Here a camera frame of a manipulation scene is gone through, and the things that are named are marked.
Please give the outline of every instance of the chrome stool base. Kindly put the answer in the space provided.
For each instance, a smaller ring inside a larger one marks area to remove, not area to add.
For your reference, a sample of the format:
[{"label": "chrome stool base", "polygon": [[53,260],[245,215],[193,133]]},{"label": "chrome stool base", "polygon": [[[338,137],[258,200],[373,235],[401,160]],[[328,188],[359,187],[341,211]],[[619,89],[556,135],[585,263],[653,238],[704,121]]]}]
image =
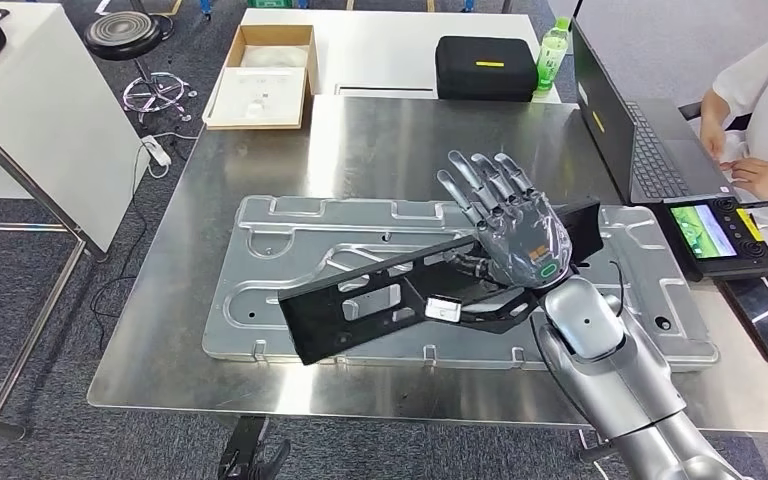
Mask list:
[{"label": "chrome stool base", "polygon": [[137,112],[140,125],[143,125],[145,114],[154,113],[172,107],[178,111],[182,122],[192,120],[179,100],[186,95],[193,98],[198,93],[189,83],[168,72],[148,73],[143,65],[135,60],[140,78],[137,78],[122,93],[122,105],[126,112]]}]

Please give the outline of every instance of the person's hand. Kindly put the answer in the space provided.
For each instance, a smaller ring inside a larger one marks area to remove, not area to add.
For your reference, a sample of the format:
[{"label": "person's hand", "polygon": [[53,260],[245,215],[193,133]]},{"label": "person's hand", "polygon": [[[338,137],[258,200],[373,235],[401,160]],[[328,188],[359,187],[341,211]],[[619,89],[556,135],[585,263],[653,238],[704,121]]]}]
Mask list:
[{"label": "person's hand", "polygon": [[702,146],[711,158],[719,161],[726,144],[726,131],[723,130],[723,126],[714,120],[705,120],[703,117],[699,126],[699,140],[702,141]]},{"label": "person's hand", "polygon": [[731,169],[732,185],[742,188],[761,200],[768,200],[768,162],[747,157],[721,164]]}]

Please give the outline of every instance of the robot finger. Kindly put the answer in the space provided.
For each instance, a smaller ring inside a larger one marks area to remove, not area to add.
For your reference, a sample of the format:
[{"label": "robot finger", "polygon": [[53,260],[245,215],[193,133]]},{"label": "robot finger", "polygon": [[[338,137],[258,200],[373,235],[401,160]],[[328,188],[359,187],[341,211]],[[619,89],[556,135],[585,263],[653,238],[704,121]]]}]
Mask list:
[{"label": "robot finger", "polygon": [[445,188],[447,192],[449,192],[449,195],[452,196],[452,199],[455,200],[455,203],[458,204],[458,206],[461,208],[461,211],[464,212],[464,215],[466,215],[470,222],[477,225],[479,222],[484,220],[481,212],[479,212],[478,209],[472,205],[469,199],[466,198],[466,195],[461,192],[461,189],[458,188],[457,184],[455,184],[455,180],[452,178],[449,172],[446,170],[438,171],[437,181],[443,185],[443,188]]},{"label": "robot finger", "polygon": [[516,196],[516,190],[511,186],[510,182],[502,176],[502,173],[493,165],[487,157],[480,153],[476,153],[472,156],[472,161],[478,166],[479,172],[481,172],[490,183],[496,187],[496,191],[499,194],[499,201],[510,202]]},{"label": "robot finger", "polygon": [[499,206],[499,200],[496,198],[496,193],[493,192],[492,187],[487,186],[484,179],[476,173],[472,168],[472,164],[461,155],[461,152],[452,150],[449,152],[449,161],[454,165],[461,175],[469,182],[470,187],[481,200],[481,204],[488,212],[492,212],[494,216],[502,215],[502,209]]},{"label": "robot finger", "polygon": [[473,190],[478,190],[483,186],[481,178],[479,178],[478,174],[475,173],[472,165],[470,165],[470,163],[466,161],[463,155],[461,155],[461,152],[457,150],[452,150],[449,152],[449,162],[451,162],[451,164],[454,165],[459,172],[461,172],[461,175],[466,179],[466,181],[469,183],[469,186],[472,187]]},{"label": "robot finger", "polygon": [[529,195],[529,190],[534,189],[534,185],[525,175],[525,172],[519,168],[519,165],[517,165],[511,157],[505,155],[504,153],[497,153],[493,159],[502,165],[502,168],[504,168],[505,172],[510,175],[511,181],[517,186],[517,188],[520,190],[520,193],[527,197]]}]

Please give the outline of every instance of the robotic arm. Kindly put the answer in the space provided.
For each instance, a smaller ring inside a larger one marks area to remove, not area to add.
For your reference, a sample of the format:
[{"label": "robotic arm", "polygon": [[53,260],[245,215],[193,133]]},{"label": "robotic arm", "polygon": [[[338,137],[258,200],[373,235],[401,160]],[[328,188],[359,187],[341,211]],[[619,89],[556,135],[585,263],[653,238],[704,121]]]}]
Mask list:
[{"label": "robotic arm", "polygon": [[467,160],[452,151],[449,161],[473,195],[445,170],[437,179],[475,224],[489,274],[534,293],[548,319],[535,339],[547,368],[632,477],[743,479],[687,418],[669,365],[645,330],[570,265],[572,242],[546,195],[505,154]]}]

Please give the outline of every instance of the metal fixture tray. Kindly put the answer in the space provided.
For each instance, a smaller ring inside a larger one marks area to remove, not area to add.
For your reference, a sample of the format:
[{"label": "metal fixture tray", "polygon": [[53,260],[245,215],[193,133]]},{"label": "metal fixture tray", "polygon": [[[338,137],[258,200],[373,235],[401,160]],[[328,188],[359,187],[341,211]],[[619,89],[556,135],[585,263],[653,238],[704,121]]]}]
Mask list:
[{"label": "metal fixture tray", "polygon": [[[580,265],[582,275],[602,292],[619,296],[617,269],[610,263],[619,262],[626,308],[673,368],[692,371],[716,362],[717,350],[652,212],[604,206],[600,229],[605,248]],[[450,202],[246,197],[237,211],[202,347],[225,360],[299,362],[278,306],[279,289],[471,232]],[[544,368],[527,323],[496,335],[424,322],[359,345],[336,361]]]}]

